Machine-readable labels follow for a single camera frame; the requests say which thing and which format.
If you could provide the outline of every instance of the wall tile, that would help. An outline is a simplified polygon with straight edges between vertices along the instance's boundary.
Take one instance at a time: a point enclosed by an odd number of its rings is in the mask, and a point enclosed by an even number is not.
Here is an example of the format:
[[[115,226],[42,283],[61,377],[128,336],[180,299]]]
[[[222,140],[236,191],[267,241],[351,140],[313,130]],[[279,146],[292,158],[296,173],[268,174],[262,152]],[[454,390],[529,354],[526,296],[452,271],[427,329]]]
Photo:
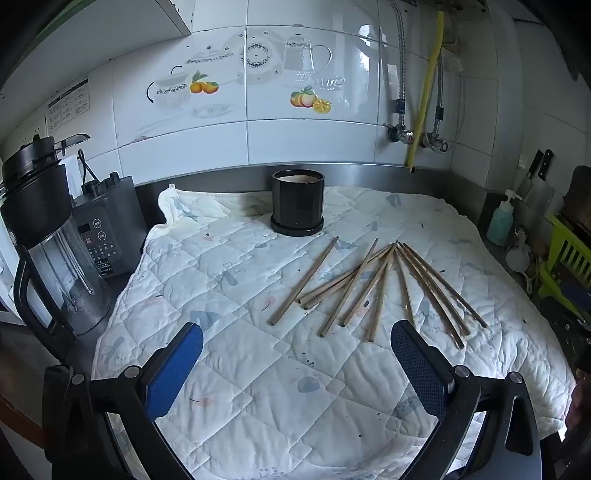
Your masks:
[[[453,151],[452,171],[481,187],[486,186],[486,177],[491,157],[464,145],[456,144]]]
[[[107,178],[112,171],[117,172],[120,177],[123,176],[118,150],[111,150],[86,162],[99,180]],[[78,166],[80,167],[80,175],[84,175],[80,162],[78,162]]]
[[[577,165],[585,162],[587,135],[551,116],[531,108],[525,109],[521,154],[534,158],[536,151],[554,152],[546,181],[565,195]]]
[[[247,5],[248,2],[245,0],[195,0],[193,31],[244,27]]]
[[[182,130],[119,149],[124,176],[136,185],[197,171],[248,164],[246,122]]]
[[[285,47],[286,42],[296,46]],[[310,54],[306,44],[319,46]],[[246,52],[249,120],[310,118],[376,124],[377,42],[312,28],[248,27]],[[297,108],[290,102],[293,95],[301,105],[297,92],[307,87],[313,93],[300,96],[304,105],[316,95],[326,101],[326,111]]]
[[[378,39],[377,0],[249,0],[248,25],[300,25]]]
[[[401,142],[392,143],[388,140],[388,128],[378,125],[374,156],[376,163],[404,165],[408,149],[409,146]],[[414,165],[416,167],[449,170],[452,164],[453,149],[453,142],[450,143],[449,149],[444,154],[436,153],[428,148],[419,147],[414,158]]]
[[[457,23],[457,30],[464,76],[497,80],[495,38],[490,19],[461,21]]]
[[[244,35],[240,27],[203,31],[118,58],[113,77],[118,145],[246,120]],[[201,82],[216,82],[219,90],[208,94],[202,83],[193,90],[197,72],[207,75]]]
[[[493,157],[517,166],[523,139],[523,97],[499,85],[499,108],[496,117]]]
[[[437,28],[437,10],[422,2],[414,7],[400,0],[395,1],[402,13],[407,52],[429,58]],[[382,41],[398,47],[398,23],[394,9],[388,0],[378,0],[378,6]]]
[[[499,84],[523,96],[523,68],[519,37],[513,18],[494,1],[488,2],[495,39]]]
[[[554,36],[543,25],[516,24],[521,46],[525,105],[587,131],[589,88],[574,82]]]
[[[250,164],[309,161],[372,162],[375,125],[326,120],[248,122]]]
[[[485,187],[493,192],[505,193],[506,189],[513,188],[516,173],[516,162],[492,157]]]
[[[457,142],[491,155],[495,139],[498,84],[494,80],[462,78]]]

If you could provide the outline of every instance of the white quilted cloth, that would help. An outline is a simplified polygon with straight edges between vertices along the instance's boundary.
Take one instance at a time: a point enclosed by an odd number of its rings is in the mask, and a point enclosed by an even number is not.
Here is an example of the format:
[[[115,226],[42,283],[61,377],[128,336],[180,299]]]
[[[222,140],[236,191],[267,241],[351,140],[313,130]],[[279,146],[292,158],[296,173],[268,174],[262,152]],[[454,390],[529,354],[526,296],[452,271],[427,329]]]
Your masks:
[[[148,235],[145,252],[99,339],[94,378],[143,365],[186,322],[201,325],[204,351],[170,412],[163,435],[198,480],[269,478],[398,478],[431,432],[389,344],[404,317],[398,277],[387,295],[374,344],[362,343],[376,292],[349,326],[318,331],[340,294],[315,310],[292,305],[268,325],[330,240],[340,236],[307,291],[361,262],[377,248],[404,241],[425,258],[487,321],[463,311],[471,330],[458,350],[437,313],[408,275],[417,330],[452,365],[475,374],[525,378],[540,436],[563,427],[574,379],[547,322],[492,258],[474,225],[444,201],[410,194],[331,187],[325,226],[304,238],[269,227],[269,193],[161,193],[165,225]],[[354,290],[346,312],[364,282]],[[452,468],[467,461],[482,414],[475,418]],[[125,432],[128,461],[141,467]]]

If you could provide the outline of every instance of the stainless steel edge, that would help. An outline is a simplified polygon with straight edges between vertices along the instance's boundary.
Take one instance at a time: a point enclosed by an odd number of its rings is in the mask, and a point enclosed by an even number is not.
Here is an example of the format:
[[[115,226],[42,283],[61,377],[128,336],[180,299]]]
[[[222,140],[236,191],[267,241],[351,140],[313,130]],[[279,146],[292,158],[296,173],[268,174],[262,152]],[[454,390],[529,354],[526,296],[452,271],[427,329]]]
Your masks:
[[[263,164],[211,170],[136,187],[148,226],[163,221],[158,195],[174,183],[180,190],[192,192],[242,193],[271,190],[271,176],[278,170],[306,168],[324,174],[325,185],[365,187],[382,192],[416,193],[441,198],[478,223],[486,191],[448,170],[408,168],[379,163],[294,163]]]

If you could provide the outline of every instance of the metal hose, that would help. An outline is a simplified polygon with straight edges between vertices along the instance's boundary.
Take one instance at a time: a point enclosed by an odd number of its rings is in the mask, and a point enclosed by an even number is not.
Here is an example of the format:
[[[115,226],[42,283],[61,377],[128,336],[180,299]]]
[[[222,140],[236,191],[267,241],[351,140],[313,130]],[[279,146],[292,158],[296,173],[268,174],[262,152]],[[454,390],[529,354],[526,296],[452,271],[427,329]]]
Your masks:
[[[439,123],[441,122],[439,117],[439,110],[443,106],[443,62],[441,60],[441,52],[439,52],[439,58],[437,59],[437,109],[435,110],[435,124],[433,125],[433,136],[439,136]]]
[[[398,49],[400,50],[400,78],[398,79],[398,98],[402,105],[398,112],[398,125],[404,125],[405,103],[406,103],[406,42],[404,40],[404,23],[402,21],[402,13],[394,0],[388,0],[390,6],[394,9],[396,14],[396,22],[398,24]]]

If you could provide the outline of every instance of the fruit illustration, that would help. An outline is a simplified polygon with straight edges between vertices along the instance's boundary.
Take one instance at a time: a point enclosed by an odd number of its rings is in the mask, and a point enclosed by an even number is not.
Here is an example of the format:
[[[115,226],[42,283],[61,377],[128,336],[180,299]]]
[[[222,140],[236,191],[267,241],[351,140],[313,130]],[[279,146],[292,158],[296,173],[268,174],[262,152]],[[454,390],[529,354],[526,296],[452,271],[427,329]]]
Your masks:
[[[318,100],[318,96],[312,90],[312,87],[307,86],[301,91],[301,105],[306,108],[311,108],[314,102]]]
[[[318,99],[312,105],[316,113],[328,113],[332,109],[332,104],[328,100]]]
[[[199,70],[197,72],[195,72],[195,75],[193,75],[193,78],[192,78],[193,83],[189,87],[189,89],[191,90],[191,93],[201,93],[205,89],[205,85],[206,85],[205,82],[200,82],[199,80],[205,78],[206,76],[207,75],[204,75],[201,72],[199,72]]]
[[[216,82],[206,82],[203,86],[203,91],[205,93],[216,93],[219,88],[220,86]]]
[[[302,107],[302,104],[301,104],[301,96],[302,95],[303,94],[301,92],[293,92],[290,97],[291,104],[295,107],[298,107],[298,108]]]
[[[191,89],[191,93],[201,93],[204,85],[203,82],[193,82],[189,88]]]

